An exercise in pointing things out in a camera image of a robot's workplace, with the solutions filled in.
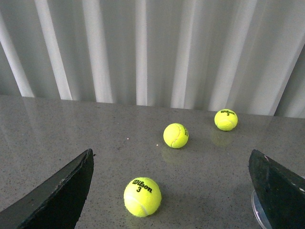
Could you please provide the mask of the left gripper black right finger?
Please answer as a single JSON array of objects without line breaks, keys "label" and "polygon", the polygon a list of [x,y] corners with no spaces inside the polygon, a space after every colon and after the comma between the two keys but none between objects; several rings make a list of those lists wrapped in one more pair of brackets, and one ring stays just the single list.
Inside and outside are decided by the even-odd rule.
[{"label": "left gripper black right finger", "polygon": [[258,200],[273,229],[305,227],[305,179],[258,150],[249,158]]}]

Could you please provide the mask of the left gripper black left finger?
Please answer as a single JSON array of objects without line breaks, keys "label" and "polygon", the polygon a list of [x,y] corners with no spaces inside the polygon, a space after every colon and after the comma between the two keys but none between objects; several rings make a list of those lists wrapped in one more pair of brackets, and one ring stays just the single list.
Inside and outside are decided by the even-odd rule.
[{"label": "left gripper black left finger", "polygon": [[0,213],[2,229],[73,229],[89,193],[94,168],[87,149]]}]

